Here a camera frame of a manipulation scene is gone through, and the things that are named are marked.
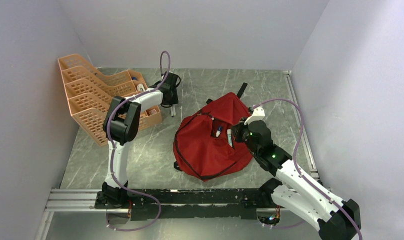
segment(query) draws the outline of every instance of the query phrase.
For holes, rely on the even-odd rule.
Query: black zipper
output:
[[[200,116],[200,115],[208,115],[211,118],[214,118],[211,114],[209,114],[209,112],[203,112],[200,113],[198,112],[196,115],[194,115],[184,126],[182,126],[180,129],[177,130],[177,132],[175,133],[175,137],[174,137],[174,145],[175,145],[175,149],[177,150],[178,155],[181,157],[181,159],[186,163],[186,165],[201,179],[201,180],[210,180],[210,179],[214,179],[218,176],[220,176],[221,174],[225,173],[227,170],[229,170],[230,168],[232,168],[237,162],[235,161],[232,165],[228,166],[226,169],[214,174],[214,175],[205,175],[205,176],[201,176],[198,172],[196,172],[194,170],[194,168],[189,164],[189,162],[187,162],[187,160],[183,157],[183,155],[181,154],[180,150],[178,149],[178,141],[177,141],[177,135],[178,132],[181,131],[181,129],[183,129],[184,127],[186,127],[195,117]]]

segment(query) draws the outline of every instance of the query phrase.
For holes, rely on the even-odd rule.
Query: peach colored organizer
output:
[[[133,70],[104,75],[79,54],[61,57],[58,61],[71,116],[99,146],[106,145],[103,122],[112,98],[139,93],[136,88],[138,84],[143,84],[147,89],[143,76]],[[141,113],[139,130],[161,122],[160,109],[153,106]]]

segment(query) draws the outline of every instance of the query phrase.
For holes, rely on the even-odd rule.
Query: gray table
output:
[[[105,74],[113,74],[125,68],[102,68]],[[143,74],[149,84],[159,80],[159,69],[134,69]],[[176,171],[172,146],[174,134],[183,118],[194,114],[206,105],[206,100],[217,99],[228,92],[237,92],[243,82],[248,87],[241,98],[247,105],[269,98],[291,99],[289,84],[282,71],[241,69],[172,69],[182,78],[178,87],[180,103],[176,117],[169,109],[161,109],[163,122],[140,131],[133,141],[128,158],[128,186],[131,188],[258,188],[271,178],[252,159],[242,171],[221,176],[207,182]],[[264,105],[264,121],[271,129],[273,140],[289,153],[299,133],[293,107],[285,102]],[[309,154],[301,145],[297,162],[305,171],[312,168]],[[106,177],[108,147],[99,147],[91,137],[79,129],[69,163],[61,184],[62,189],[99,189]]]

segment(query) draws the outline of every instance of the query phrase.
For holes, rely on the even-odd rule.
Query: red bag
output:
[[[243,94],[245,87],[246,84],[238,95]],[[252,154],[243,142],[233,141],[231,147],[227,129],[238,124],[242,117],[249,116],[245,104],[230,92],[183,119],[175,133],[177,161],[174,167],[203,181],[242,170],[249,164]],[[219,126],[222,126],[222,132],[216,137]]]

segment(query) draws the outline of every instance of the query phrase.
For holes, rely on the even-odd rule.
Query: backpack strap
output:
[[[178,166],[178,162],[177,162],[177,161],[174,162],[174,168],[175,168],[176,170],[182,172],[182,170],[180,169],[180,166]]]
[[[239,92],[237,93],[237,97],[238,97],[238,98],[241,98],[241,96],[243,96],[243,93],[244,93],[246,87],[247,87],[247,83],[244,82],[244,83],[242,84],[242,86],[240,87]]]

